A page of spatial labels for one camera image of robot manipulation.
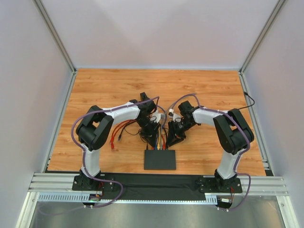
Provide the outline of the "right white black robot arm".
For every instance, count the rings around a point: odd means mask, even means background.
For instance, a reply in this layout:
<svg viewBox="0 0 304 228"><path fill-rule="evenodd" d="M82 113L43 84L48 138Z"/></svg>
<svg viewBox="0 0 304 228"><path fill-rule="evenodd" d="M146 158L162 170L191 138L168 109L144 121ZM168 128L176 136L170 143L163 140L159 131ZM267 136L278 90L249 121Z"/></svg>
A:
<svg viewBox="0 0 304 228"><path fill-rule="evenodd" d="M186 139L185 132L195 125L207 124L215 127L223 148L219 167L214 173L214 185L225 189L232 185L238 176L237 168L242 154L250 149L254 134L239 109L216 111L205 107L192 106L182 102L178 109L181 116L168 122L169 132L166 146L171 147Z"/></svg>

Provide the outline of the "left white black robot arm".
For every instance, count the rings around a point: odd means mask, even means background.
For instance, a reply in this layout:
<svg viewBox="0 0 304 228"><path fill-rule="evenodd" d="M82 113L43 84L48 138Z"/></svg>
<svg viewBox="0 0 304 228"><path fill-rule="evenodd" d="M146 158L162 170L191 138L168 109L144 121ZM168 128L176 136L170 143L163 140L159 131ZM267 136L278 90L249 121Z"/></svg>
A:
<svg viewBox="0 0 304 228"><path fill-rule="evenodd" d="M82 167L79 177L82 182L92 184L100 181L100 150L106 143L111 128L125 121L135 121L141 131L141 137L150 146L156 143L160 124L154 114L158 102L153 99L144 101L131 100L121 106L102 109L97 105L89 108L87 113L79 117L72 125L71 139L82 149Z"/></svg>

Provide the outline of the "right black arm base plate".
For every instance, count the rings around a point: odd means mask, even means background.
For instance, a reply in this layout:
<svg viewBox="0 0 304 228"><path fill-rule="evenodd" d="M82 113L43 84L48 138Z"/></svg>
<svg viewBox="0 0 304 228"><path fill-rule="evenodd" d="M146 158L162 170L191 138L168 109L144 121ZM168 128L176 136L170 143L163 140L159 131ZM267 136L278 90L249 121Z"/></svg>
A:
<svg viewBox="0 0 304 228"><path fill-rule="evenodd" d="M217 177L201 176L196 181L199 186L199 191L202 193L242 193L242 186L237 175L230 179L222 179Z"/></svg>

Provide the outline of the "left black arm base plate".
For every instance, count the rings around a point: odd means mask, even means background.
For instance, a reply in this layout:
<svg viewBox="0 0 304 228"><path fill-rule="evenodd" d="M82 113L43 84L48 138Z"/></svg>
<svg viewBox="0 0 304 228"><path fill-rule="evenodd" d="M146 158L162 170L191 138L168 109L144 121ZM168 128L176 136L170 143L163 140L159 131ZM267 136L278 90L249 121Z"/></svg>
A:
<svg viewBox="0 0 304 228"><path fill-rule="evenodd" d="M108 175L103 175L99 172L95 178L102 180L109 180L110 182L93 180L87 177L84 173L80 172L79 175L74 177L72 190L75 191L114 191L116 187L114 186L115 178Z"/></svg>

